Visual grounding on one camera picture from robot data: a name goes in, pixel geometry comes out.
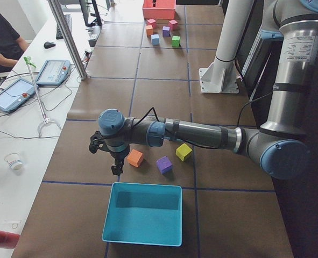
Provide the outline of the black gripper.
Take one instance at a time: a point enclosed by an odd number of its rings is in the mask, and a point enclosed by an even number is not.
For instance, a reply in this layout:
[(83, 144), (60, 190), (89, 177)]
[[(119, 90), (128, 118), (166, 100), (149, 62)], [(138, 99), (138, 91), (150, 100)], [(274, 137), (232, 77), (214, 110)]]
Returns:
[(111, 165), (111, 171), (114, 175), (120, 175), (123, 173), (124, 160), (128, 156), (129, 150), (122, 152), (111, 152), (111, 156), (114, 158), (114, 163)]

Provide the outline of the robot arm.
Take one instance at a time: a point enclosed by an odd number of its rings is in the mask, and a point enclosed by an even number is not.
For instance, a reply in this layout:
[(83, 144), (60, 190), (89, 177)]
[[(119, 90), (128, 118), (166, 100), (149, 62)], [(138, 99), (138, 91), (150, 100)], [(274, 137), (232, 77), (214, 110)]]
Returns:
[(228, 149), (257, 163), (270, 176), (287, 180), (303, 172), (310, 159), (301, 128), (318, 55), (318, 1), (265, 1), (263, 30), (283, 38), (268, 118), (259, 129), (226, 128), (158, 118), (150, 109), (143, 118), (103, 111), (89, 150), (109, 152), (112, 173), (123, 171), (131, 144), (161, 146), (165, 139), (207, 149)]

